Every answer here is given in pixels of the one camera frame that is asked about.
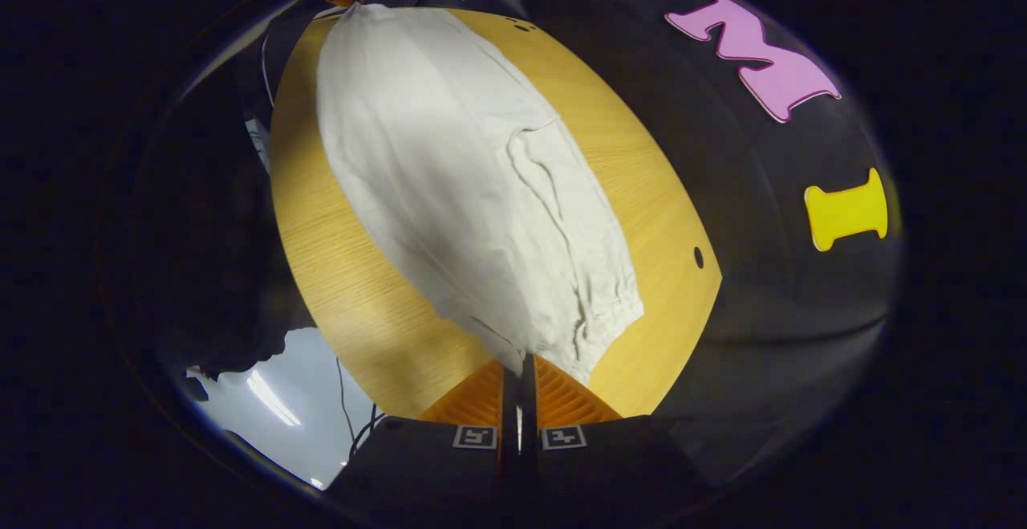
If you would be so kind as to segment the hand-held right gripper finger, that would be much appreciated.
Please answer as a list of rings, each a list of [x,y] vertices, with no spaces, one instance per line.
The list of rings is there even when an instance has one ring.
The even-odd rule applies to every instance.
[[[518,377],[491,361],[418,418],[386,416],[324,496],[348,518],[501,518],[518,464]]]
[[[623,418],[553,362],[522,379],[522,508],[530,522],[677,522],[711,487],[650,416]]]

